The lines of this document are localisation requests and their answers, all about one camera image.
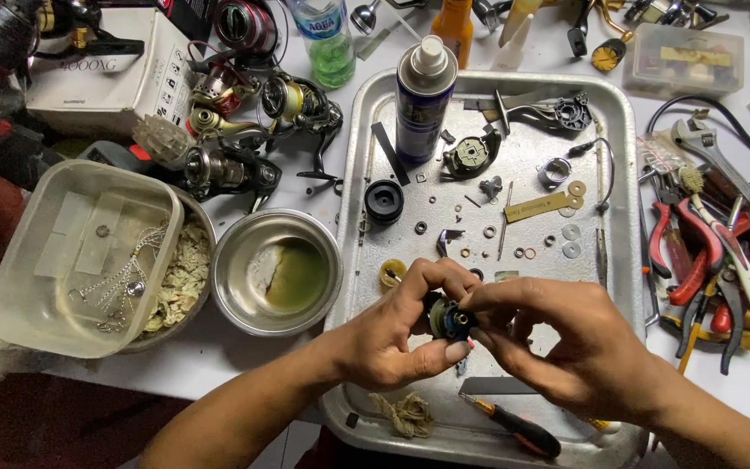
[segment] brown washer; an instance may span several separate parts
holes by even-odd
[[[572,181],[569,183],[569,194],[583,197],[586,194],[586,185],[583,181]]]
[[[578,208],[583,207],[583,197],[581,197],[579,195],[571,195],[571,194],[569,194],[569,196],[567,197],[567,201],[569,203],[569,207],[574,208],[576,210]]]

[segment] green liquid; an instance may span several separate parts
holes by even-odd
[[[265,301],[280,310],[303,310],[326,290],[328,266],[311,243],[291,238],[280,243],[280,262],[265,291]]]
[[[314,78],[328,88],[343,86],[355,73],[355,54],[348,33],[312,43],[308,59],[312,62]]]

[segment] table surface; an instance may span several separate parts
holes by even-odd
[[[360,0],[349,1],[349,11],[351,12],[361,3],[363,2]],[[525,59],[520,72],[595,75],[620,88],[622,66],[609,74],[603,74],[591,66],[589,58],[571,57],[566,31],[569,24],[574,21],[573,10],[574,8],[570,9],[568,5],[557,4],[549,4],[539,10],[524,48]],[[402,13],[408,17],[411,26],[423,35],[429,30],[432,18],[437,12],[437,9],[429,8],[414,13],[407,13],[405,10]],[[733,10],[730,13],[729,21],[714,26],[711,30],[718,33],[736,34],[745,38],[745,87],[726,97],[723,102],[750,133],[750,111],[746,108],[750,102],[750,21],[746,11]],[[328,93],[329,99],[338,102],[347,117],[352,115],[352,100],[363,82],[374,73],[395,67],[401,53],[416,42],[408,31],[398,25],[395,17],[385,8],[378,11],[378,17],[376,32],[371,37],[374,37],[382,27],[390,28],[392,33],[368,60],[358,60],[357,70],[346,86]],[[614,14],[613,17],[618,19],[619,15]],[[589,27],[590,51],[607,37],[616,36],[615,32],[608,29],[596,14],[590,16]],[[493,35],[488,35],[485,26],[474,17],[474,43],[469,69],[485,70],[490,67],[493,55],[498,50],[497,36],[501,29],[497,29]],[[289,32],[291,42],[283,59],[283,68],[292,75],[308,77],[310,67],[307,56],[303,53],[303,40],[297,35],[292,25],[289,25]],[[361,44],[366,43],[370,38],[361,36],[355,30],[352,30],[352,37],[356,49],[359,49]],[[647,127],[652,113],[662,104],[662,101],[629,96],[635,111],[636,129],[641,131]],[[246,111],[247,116],[255,116],[253,102],[246,102],[244,107],[250,108],[250,111]],[[689,112],[693,107],[688,105],[682,109],[688,109]],[[712,112],[713,116],[719,116],[718,112]],[[669,112],[662,116],[658,127],[664,129],[675,119],[683,117],[685,117],[683,112]],[[720,146],[724,149],[726,157],[750,180],[750,152],[735,137],[726,122],[710,123],[719,128]],[[281,151],[270,155],[270,158],[283,169],[283,181],[264,208],[286,207],[302,210],[315,216],[335,233],[338,226],[334,218],[339,212],[340,197],[335,195],[331,185],[321,185],[320,181],[315,179],[295,176],[298,171],[311,167],[311,151],[295,149],[294,146],[298,145],[303,148],[313,146],[303,144],[302,139],[290,140],[283,143]],[[325,156],[326,171],[329,174],[343,175],[344,155],[346,155],[348,140],[349,124],[346,123]],[[306,195],[308,187],[314,188],[311,195]],[[643,193],[649,205],[653,197],[652,191],[650,188],[645,188]],[[204,208],[214,220],[217,237],[220,237],[230,225],[244,216],[251,201],[253,201],[252,195],[224,195],[204,204]],[[652,228],[654,218],[651,211],[647,210],[646,215],[648,227]],[[81,362],[71,360],[51,372],[77,380],[194,400],[226,380],[302,345],[317,336],[321,330],[322,323],[299,336],[284,339],[249,336],[225,319],[213,301],[208,301],[193,323],[161,347],[132,356],[108,357],[88,369]],[[652,352],[674,364],[677,363],[673,358],[677,341],[664,332],[660,326],[654,325],[648,329],[647,345]],[[719,351],[717,349],[704,351],[700,348],[693,352],[686,376],[728,405],[750,416],[750,352],[741,351],[734,357],[728,377],[721,375],[718,369]]]

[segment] aluminum tray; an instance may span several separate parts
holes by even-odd
[[[395,70],[373,76],[361,87],[352,110],[349,153],[341,203],[338,242],[343,252],[343,268],[347,275],[337,304],[326,317],[326,329],[333,329],[350,320],[372,304],[382,293],[378,270],[383,261],[398,258],[407,265],[418,257],[438,259],[435,242],[442,229],[465,229],[459,240],[453,240],[447,251],[454,260],[467,268],[477,267],[485,274],[485,282],[493,281],[495,271],[519,271],[520,274],[561,279],[566,281],[598,281],[595,264],[595,229],[606,230],[609,251],[609,292],[623,316],[642,340],[646,337],[641,306],[641,255],[638,228],[638,184],[636,182],[635,119],[632,108],[622,92],[611,84],[582,75],[553,75],[531,73],[460,72],[456,92],[447,110],[445,128],[457,141],[469,135],[483,135],[486,124],[482,114],[465,111],[466,99],[492,99],[494,89],[503,95],[522,94],[545,89],[551,85],[560,94],[574,90],[585,91],[589,106],[597,122],[578,134],[574,141],[552,136],[525,123],[512,123],[512,133],[500,148],[496,162],[479,178],[461,182],[441,182],[442,162],[431,159],[425,165],[408,171],[411,184],[403,188],[405,205],[398,222],[387,228],[373,226],[365,234],[359,232],[363,214],[363,193],[367,181],[390,178],[391,168],[380,146],[370,131],[373,122],[381,122],[387,135],[395,135]],[[503,258],[497,262],[497,246],[503,222],[509,181],[514,182],[512,204],[546,195],[536,178],[536,165],[554,156],[565,156],[576,144],[598,136],[606,137],[615,150],[615,186],[610,197],[610,209],[601,217],[595,211],[600,193],[604,192],[609,177],[609,157],[601,148],[585,156],[571,159],[573,180],[583,181],[587,187],[585,205],[572,218],[563,218],[557,211],[515,222],[507,227]],[[451,145],[440,140],[436,155]],[[417,182],[416,175],[424,175],[426,182]],[[500,175],[503,192],[499,204],[490,205],[479,190],[482,178]],[[561,186],[566,189],[568,182]],[[428,199],[435,195],[431,204]],[[476,208],[468,202],[468,195],[482,205]],[[456,223],[457,205],[461,223]],[[425,234],[416,234],[415,224],[428,224]],[[565,242],[561,228],[568,223],[582,231],[578,243],[581,255],[567,259],[561,246]],[[483,236],[485,226],[497,228],[493,239]],[[547,247],[543,240],[555,235],[557,243]],[[463,258],[459,251],[469,247],[471,254]],[[532,247],[536,259],[516,259],[517,247]],[[483,258],[482,252],[489,254]],[[543,325],[532,334],[533,350],[545,355],[557,343],[557,333]],[[430,340],[429,336],[412,337],[411,348]],[[477,344],[471,354],[464,377],[503,377],[506,373],[493,357]],[[465,404],[457,391],[464,377],[454,370],[422,380],[402,390],[388,393],[395,401],[409,392],[418,391],[430,403],[436,419],[435,430],[428,439],[407,440],[395,436],[390,423],[380,417],[368,398],[368,392],[354,385],[339,386],[321,399],[321,407],[328,425],[346,443],[382,452],[401,453],[450,462],[495,467],[591,467],[609,469],[634,465],[646,446],[647,433],[642,429],[622,425],[606,444],[589,443],[594,431],[566,410],[554,406],[539,395],[493,396],[489,399],[508,410],[547,428],[562,443],[562,453],[556,460],[546,461],[525,452],[514,443],[502,428],[489,421],[481,412]],[[357,425],[346,425],[350,413],[360,415]]]

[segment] forearm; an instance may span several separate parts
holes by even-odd
[[[328,337],[214,389],[144,451],[143,469],[248,467],[307,406],[339,383]]]
[[[680,376],[670,402],[645,425],[682,469],[750,468],[750,419]]]

